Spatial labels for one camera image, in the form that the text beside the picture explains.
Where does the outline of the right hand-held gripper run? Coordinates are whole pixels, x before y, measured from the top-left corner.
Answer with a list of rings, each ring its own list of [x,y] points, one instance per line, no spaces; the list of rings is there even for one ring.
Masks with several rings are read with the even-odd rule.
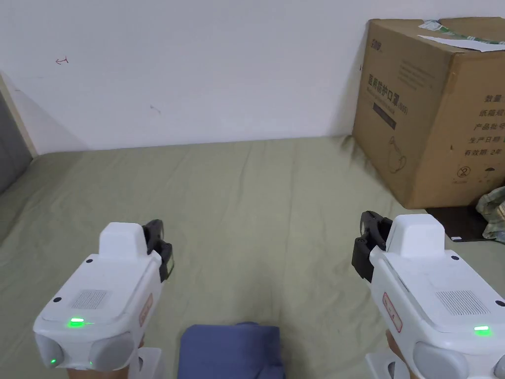
[[[373,379],[502,379],[505,304],[429,214],[365,211],[352,265],[399,349],[371,353]]]

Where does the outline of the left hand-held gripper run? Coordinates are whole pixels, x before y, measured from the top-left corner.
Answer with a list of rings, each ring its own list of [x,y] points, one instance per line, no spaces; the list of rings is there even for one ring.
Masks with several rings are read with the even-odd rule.
[[[47,368],[84,368],[93,343],[129,332],[136,341],[146,328],[174,268],[163,221],[108,224],[99,251],[88,256],[45,305],[33,331]],[[162,351],[143,348],[141,379],[166,376]]]

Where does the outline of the person's left hand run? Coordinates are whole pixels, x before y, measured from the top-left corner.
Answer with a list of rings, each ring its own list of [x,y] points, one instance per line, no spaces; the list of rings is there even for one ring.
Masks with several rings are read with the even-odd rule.
[[[144,370],[144,338],[136,341],[131,333],[101,339],[92,346],[91,359],[84,368],[66,368],[70,379],[140,379]]]

